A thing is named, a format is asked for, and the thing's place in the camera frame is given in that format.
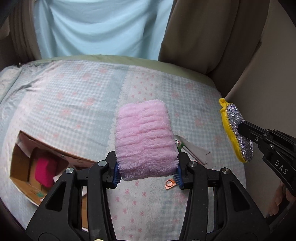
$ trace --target yellow trim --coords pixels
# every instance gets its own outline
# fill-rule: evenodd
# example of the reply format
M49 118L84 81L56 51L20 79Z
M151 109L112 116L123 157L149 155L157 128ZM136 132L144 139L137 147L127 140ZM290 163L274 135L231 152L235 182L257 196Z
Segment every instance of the yellow trim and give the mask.
M232 143L232 147L234 149L235 155L237 156L237 158L240 162L247 163L246 160L242 156L242 152L240 150L240 146L237 141L237 137L235 136L233 130L231 129L231 126L230 126L228 118L227 118L226 107L227 107L227 105L229 105L229 103L224 98L221 98L219 100L219 103L222 106L222 109L220 110L222 124L223 124L223 127L225 129L225 132L226 132L228 138L230 139L230 141Z

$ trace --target silver bolt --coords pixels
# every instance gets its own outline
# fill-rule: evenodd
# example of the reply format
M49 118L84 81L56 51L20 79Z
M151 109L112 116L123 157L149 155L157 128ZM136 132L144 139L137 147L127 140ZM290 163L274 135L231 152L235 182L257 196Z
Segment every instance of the silver bolt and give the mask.
M223 172L224 174L229 174L229 173L230 173L230 170L229 170L227 167L223 167L223 168L222 168L222 172Z
M74 171L73 167L68 167L66 173L72 173Z
M98 162L98 165L103 167L103 166L106 166L107 165L107 162L106 161L99 161Z
M189 166L196 167L197 166L197 162L196 161L191 161L191 162L189 162Z

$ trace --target pink fluffy sponge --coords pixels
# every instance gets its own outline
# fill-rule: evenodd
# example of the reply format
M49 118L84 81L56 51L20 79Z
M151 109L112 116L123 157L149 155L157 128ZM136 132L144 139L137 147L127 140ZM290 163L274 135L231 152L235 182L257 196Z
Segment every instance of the pink fluffy sponge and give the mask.
M178 151L162 101L130 103L119 109L115 153L121 177L127 181L176 171Z
M50 188L54 185L53 177L56 175L57 161L50 157L40 157L37 160L35 179L43 186Z

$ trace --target bedspread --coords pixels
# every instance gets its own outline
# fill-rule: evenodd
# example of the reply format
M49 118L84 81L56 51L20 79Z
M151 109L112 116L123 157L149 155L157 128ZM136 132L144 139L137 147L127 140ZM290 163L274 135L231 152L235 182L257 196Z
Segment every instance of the bedspread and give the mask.
M0 73L0 84L0 197L24 228L37 207L9 179L19 131L75 155L104 160L114 150L116 112L129 102L165 102L174 134L210 150L214 169L230 168L245 186L243 164L222 126L221 95L213 87L139 66L80 60L7 67ZM166 190L167 179L121 181L108 190L118 239L178 239L188 191ZM211 231L212 199L209 214Z

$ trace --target magenta object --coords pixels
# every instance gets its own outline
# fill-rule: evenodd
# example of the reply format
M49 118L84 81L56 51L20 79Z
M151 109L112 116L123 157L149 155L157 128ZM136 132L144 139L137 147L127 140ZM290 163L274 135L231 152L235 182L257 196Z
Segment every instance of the magenta object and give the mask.
M169 176L176 171L178 151L162 101L130 103L119 109L115 153L124 180Z
M43 186L50 188L54 185L53 177L56 175L57 161L50 157L40 157L37 160L35 179Z

